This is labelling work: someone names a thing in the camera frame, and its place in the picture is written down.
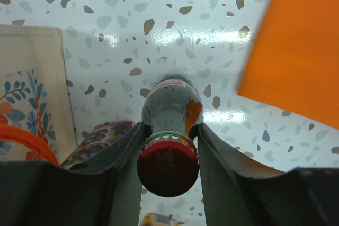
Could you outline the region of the beige canvas tote bag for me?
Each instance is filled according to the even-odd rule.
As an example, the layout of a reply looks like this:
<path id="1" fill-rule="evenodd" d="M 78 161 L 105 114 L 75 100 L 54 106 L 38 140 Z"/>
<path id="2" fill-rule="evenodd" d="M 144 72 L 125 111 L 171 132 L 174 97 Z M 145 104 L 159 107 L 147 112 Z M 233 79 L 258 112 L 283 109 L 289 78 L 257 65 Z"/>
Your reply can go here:
<path id="1" fill-rule="evenodd" d="M 1 25 L 1 124 L 36 135 L 60 164 L 76 149 L 60 29 Z"/>

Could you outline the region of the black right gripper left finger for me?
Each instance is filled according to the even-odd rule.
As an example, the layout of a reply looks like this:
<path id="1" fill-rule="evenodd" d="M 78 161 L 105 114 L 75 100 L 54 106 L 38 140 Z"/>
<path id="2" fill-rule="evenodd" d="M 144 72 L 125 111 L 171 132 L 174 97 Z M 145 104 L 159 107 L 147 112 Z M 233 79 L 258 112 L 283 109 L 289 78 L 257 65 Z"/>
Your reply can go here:
<path id="1" fill-rule="evenodd" d="M 1 225 L 111 225 L 115 215 L 127 214 L 118 185 L 128 162 L 136 162 L 145 134 L 144 124 L 138 123 L 119 142 L 64 169 L 38 136 L 1 125 L 1 140 L 41 157 L 1 163 Z"/>

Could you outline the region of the cola bottle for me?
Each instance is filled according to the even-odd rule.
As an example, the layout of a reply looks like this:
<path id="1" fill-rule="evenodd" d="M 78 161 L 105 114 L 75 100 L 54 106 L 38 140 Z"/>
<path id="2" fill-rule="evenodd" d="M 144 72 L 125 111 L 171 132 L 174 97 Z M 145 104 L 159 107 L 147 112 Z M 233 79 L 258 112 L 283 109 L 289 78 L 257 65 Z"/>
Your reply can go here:
<path id="1" fill-rule="evenodd" d="M 141 118 L 150 128 L 139 154 L 137 172 L 143 186 L 161 197 L 187 192 L 199 172 L 192 127 L 203 121 L 198 91 L 181 75 L 168 75 L 149 92 Z"/>

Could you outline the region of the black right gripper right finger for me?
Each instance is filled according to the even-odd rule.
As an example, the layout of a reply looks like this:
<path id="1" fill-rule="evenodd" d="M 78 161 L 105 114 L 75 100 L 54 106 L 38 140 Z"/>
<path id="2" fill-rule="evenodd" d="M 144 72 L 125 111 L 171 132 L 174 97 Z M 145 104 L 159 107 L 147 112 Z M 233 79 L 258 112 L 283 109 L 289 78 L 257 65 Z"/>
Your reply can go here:
<path id="1" fill-rule="evenodd" d="M 196 127 L 207 225 L 338 225 L 338 169 L 283 172 Z"/>

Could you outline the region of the purple juice carton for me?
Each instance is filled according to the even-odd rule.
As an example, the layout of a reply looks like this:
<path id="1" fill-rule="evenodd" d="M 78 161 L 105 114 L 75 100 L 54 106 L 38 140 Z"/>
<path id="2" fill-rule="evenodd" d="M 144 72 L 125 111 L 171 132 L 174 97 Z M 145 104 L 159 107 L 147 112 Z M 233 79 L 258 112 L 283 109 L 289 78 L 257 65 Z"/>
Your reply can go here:
<path id="1" fill-rule="evenodd" d="M 113 121 L 97 125 L 84 141 L 60 164 L 70 169 L 113 145 L 135 125 L 134 121 Z"/>

